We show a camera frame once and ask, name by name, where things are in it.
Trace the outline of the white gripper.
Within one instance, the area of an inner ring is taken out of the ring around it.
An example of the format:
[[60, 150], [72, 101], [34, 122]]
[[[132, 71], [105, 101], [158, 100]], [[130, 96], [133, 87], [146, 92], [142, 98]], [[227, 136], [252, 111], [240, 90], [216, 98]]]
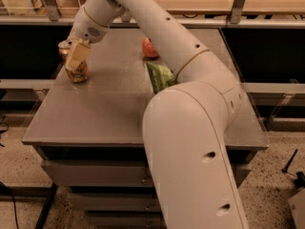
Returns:
[[65, 62], [65, 68], [75, 70], [81, 62], [91, 53], [91, 43], [100, 42], [109, 30], [110, 17], [103, 15], [97, 9], [88, 9], [82, 6], [75, 15], [73, 23], [73, 33], [78, 40], [67, 40], [70, 47]]

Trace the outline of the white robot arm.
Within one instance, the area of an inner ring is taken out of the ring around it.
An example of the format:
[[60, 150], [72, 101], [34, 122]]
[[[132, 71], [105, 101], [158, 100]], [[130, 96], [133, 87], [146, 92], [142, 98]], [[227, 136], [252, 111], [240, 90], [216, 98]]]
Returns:
[[67, 68], [75, 69], [124, 11], [177, 78], [151, 99], [142, 127], [167, 229], [249, 229], [225, 147], [244, 91], [199, 39], [153, 0], [87, 0], [75, 16]]

